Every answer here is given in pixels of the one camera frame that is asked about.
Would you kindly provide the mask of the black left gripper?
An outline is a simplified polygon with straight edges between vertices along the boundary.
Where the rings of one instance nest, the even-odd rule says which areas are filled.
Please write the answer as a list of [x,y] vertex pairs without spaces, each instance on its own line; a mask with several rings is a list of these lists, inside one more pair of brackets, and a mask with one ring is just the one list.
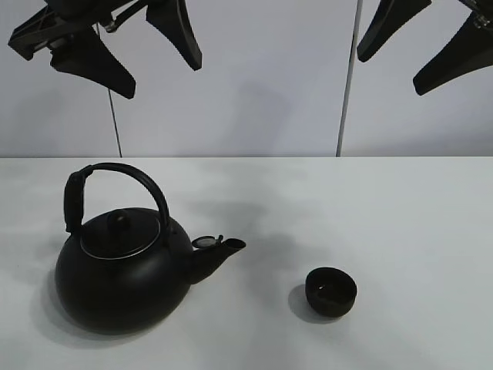
[[[128,3],[130,6],[122,13],[116,17],[112,15]],[[14,29],[8,46],[22,58],[31,60],[40,49],[69,35],[63,44],[51,50],[51,67],[132,99],[136,92],[135,79],[108,50],[96,31],[89,28],[101,25],[108,33],[113,33],[151,3],[150,0],[47,1],[41,10]]]

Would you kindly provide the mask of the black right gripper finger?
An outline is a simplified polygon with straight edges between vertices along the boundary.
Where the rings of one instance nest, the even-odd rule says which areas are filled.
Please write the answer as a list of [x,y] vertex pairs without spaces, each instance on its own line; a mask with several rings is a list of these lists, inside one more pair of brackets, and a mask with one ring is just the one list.
[[445,47],[413,78],[422,96],[460,76],[492,66],[492,18],[472,11]]
[[358,60],[371,59],[400,27],[430,4],[430,0],[381,0],[357,46]]

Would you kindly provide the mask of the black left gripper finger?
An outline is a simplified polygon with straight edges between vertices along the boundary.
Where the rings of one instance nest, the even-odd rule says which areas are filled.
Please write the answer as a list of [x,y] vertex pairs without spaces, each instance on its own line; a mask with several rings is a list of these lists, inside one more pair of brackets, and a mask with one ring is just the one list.
[[203,54],[191,26],[185,0],[151,1],[146,21],[164,35],[192,70],[200,70]]

